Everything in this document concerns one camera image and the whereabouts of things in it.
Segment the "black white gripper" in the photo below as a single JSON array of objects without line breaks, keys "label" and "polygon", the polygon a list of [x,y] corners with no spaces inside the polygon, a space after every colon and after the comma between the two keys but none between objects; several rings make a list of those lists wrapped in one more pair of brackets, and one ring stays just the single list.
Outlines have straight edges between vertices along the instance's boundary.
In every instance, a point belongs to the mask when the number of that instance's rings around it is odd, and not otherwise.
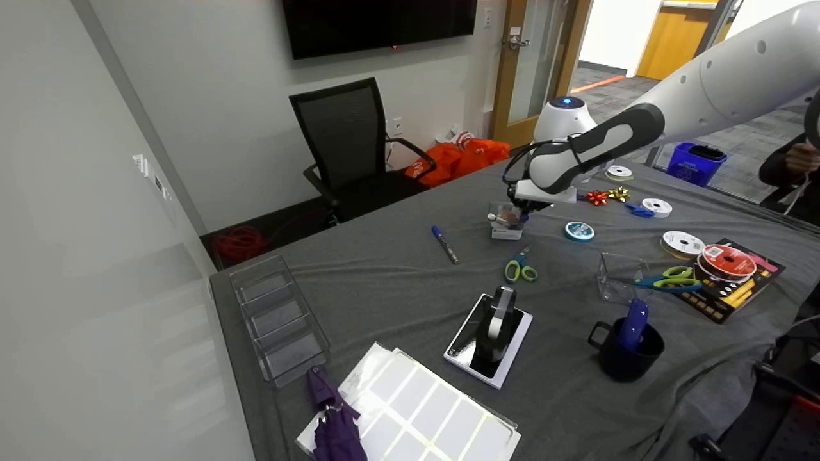
[{"label": "black white gripper", "polygon": [[573,180],[578,175],[577,153],[567,140],[536,140],[509,152],[502,169],[507,199],[521,219],[550,206],[577,199]]}]

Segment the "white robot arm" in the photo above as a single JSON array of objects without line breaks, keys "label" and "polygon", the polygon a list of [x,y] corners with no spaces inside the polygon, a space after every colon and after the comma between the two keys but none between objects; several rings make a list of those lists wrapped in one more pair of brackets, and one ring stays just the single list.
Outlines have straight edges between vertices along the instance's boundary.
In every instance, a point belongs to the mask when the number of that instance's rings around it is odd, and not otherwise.
[{"label": "white robot arm", "polygon": [[530,140],[502,175],[523,212],[573,199],[573,180],[646,147],[749,124],[820,90],[820,0],[710,47],[619,114],[561,140]]}]

